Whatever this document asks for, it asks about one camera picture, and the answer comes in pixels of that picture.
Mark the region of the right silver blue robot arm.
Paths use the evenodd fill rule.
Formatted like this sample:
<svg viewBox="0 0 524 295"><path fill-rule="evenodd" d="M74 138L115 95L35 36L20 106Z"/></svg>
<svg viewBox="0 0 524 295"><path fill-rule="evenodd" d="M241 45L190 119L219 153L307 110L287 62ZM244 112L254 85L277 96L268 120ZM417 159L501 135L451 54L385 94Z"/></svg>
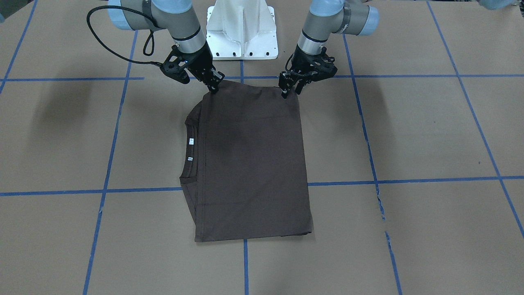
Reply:
<svg viewBox="0 0 524 295"><path fill-rule="evenodd" d="M121 30L149 30L151 34L168 30L174 41L172 52L160 64L162 73L188 84L190 72L215 93L225 75L213 66L206 34L190 0L109 0L108 15Z"/></svg>

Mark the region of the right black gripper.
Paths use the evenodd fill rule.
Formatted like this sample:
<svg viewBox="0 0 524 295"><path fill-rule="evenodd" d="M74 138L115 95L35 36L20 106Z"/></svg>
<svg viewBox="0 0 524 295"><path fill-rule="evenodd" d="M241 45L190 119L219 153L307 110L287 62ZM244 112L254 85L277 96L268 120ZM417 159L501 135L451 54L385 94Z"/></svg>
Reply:
<svg viewBox="0 0 524 295"><path fill-rule="evenodd" d="M219 91L219 84L225 78L213 65L213 56L208 44L193 53L181 52L173 45L172 51L160 65L160 70L165 76L182 84L190 82L187 74L189 71L199 82L204 83L212 94Z"/></svg>

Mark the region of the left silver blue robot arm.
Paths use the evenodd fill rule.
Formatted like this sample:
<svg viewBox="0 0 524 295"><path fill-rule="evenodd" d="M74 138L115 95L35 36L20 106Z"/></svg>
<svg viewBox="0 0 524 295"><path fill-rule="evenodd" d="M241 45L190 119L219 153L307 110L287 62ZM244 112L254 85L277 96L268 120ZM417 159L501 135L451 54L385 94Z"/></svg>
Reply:
<svg viewBox="0 0 524 295"><path fill-rule="evenodd" d="M313 0L293 54L279 75L283 98L307 84L333 78L338 69L325 46L331 34L368 36L379 24L377 8L362 0Z"/></svg>

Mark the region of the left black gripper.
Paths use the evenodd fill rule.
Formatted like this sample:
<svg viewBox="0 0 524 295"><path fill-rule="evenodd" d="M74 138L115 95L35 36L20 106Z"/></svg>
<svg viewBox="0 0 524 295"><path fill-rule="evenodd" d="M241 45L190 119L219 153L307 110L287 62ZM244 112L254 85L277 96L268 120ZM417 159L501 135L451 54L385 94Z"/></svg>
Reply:
<svg viewBox="0 0 524 295"><path fill-rule="evenodd" d="M321 47L319 54L310 55L297 45L279 75L281 97L287 99L292 88L300 95L307 84L333 78L338 71L334 62L335 58L326 54L326 47Z"/></svg>

